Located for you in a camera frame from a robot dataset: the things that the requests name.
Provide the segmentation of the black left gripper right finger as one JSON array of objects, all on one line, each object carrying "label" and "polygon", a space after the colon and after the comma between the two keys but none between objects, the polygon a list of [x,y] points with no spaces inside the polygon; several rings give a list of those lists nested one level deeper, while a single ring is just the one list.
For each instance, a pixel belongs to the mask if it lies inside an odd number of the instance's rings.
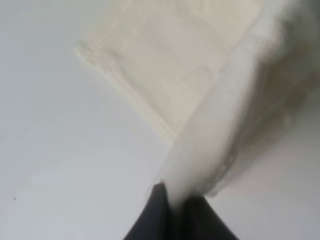
[{"label": "black left gripper right finger", "polygon": [[183,205],[181,238],[183,240],[236,240],[202,196],[191,197]]}]

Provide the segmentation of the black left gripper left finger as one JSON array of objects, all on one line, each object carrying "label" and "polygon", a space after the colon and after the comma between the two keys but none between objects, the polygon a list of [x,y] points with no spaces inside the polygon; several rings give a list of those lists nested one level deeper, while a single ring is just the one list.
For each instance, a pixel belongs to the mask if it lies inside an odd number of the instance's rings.
[{"label": "black left gripper left finger", "polygon": [[166,187],[158,183],[152,187],[147,203],[124,240],[171,240],[172,212]]}]

